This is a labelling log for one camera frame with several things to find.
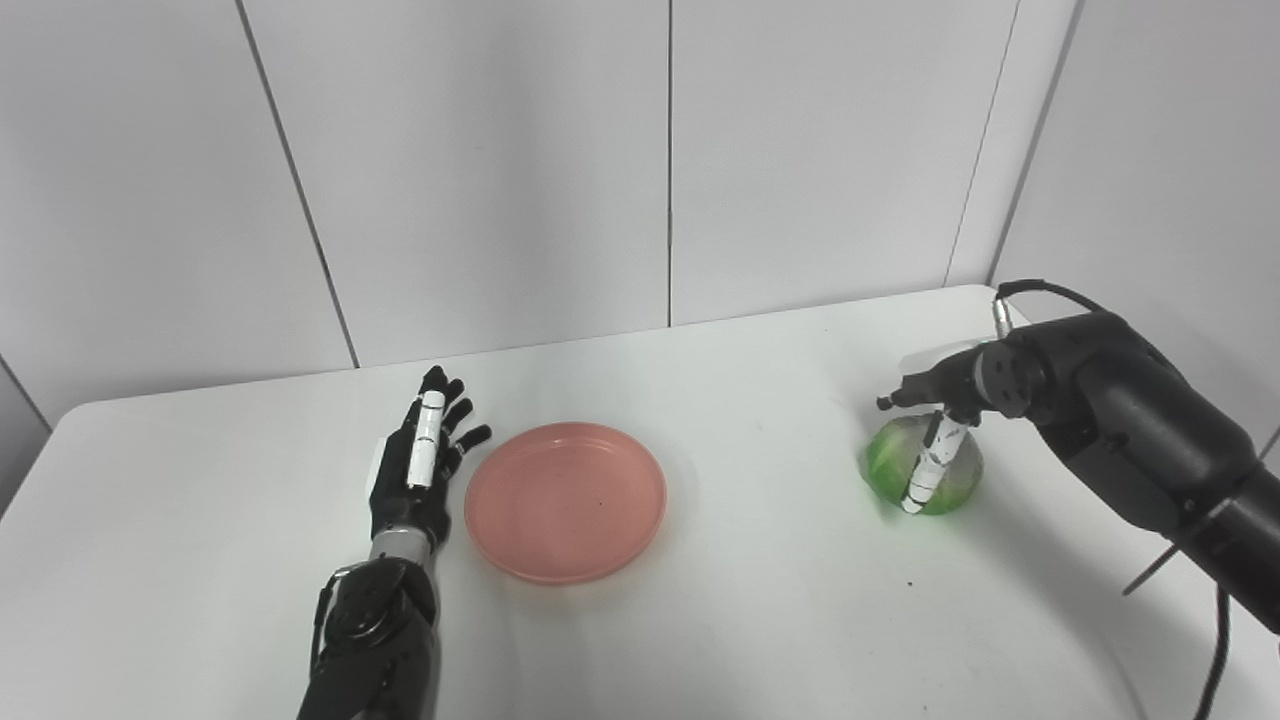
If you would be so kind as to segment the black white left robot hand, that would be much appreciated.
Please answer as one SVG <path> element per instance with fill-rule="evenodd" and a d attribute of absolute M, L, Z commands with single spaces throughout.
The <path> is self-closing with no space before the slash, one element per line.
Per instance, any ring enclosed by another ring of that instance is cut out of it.
<path fill-rule="evenodd" d="M 431 552 L 449 539 L 451 482 L 466 456 L 492 438 L 486 424 L 457 433 L 472 411 L 460 378 L 448 377 L 439 365 L 425 373 L 403 421 L 383 446 L 369 496 L 372 538 L 396 528 L 413 528 L 425 534 Z"/>

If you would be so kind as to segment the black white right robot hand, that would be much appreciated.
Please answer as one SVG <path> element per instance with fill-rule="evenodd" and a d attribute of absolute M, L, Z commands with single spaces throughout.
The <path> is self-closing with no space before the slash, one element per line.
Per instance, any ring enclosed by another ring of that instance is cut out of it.
<path fill-rule="evenodd" d="M 969 502 L 984 479 L 975 428 L 986 410 L 975 383 L 980 343 L 902 360 L 899 387 L 876 400 L 881 411 L 924 407 L 887 420 L 864 448 L 864 479 L 909 516 L 941 516 Z"/>

